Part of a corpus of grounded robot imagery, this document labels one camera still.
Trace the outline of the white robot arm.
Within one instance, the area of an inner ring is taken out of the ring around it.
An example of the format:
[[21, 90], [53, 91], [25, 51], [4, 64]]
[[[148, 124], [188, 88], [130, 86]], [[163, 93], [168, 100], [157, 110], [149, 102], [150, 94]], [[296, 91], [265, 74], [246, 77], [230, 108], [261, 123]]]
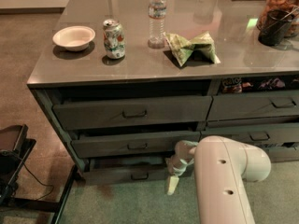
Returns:
[[187, 168], [194, 167], [200, 224], [255, 224], [244, 183], [269, 176], [271, 161], [262, 149], [212, 135], [177, 142], [165, 162], [169, 195]]

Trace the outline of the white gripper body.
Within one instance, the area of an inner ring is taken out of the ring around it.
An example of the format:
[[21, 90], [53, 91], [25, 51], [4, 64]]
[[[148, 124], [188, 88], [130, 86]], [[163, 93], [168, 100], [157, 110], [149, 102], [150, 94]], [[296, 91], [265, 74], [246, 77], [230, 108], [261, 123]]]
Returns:
[[181, 176], [185, 173], [188, 166], [194, 163], [194, 152], [198, 143], [193, 141], [181, 140], [175, 145], [175, 153], [166, 158], [165, 162], [170, 175]]

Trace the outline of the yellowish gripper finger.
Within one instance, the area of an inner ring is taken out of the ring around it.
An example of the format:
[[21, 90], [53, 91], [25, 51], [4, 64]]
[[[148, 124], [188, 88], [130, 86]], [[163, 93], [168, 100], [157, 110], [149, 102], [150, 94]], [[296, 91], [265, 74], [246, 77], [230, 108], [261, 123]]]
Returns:
[[174, 194], [174, 192], [177, 188], [178, 182], [179, 182], [179, 177], [176, 176], [176, 175], [170, 175], [167, 178], [166, 193], [168, 195], [173, 195]]

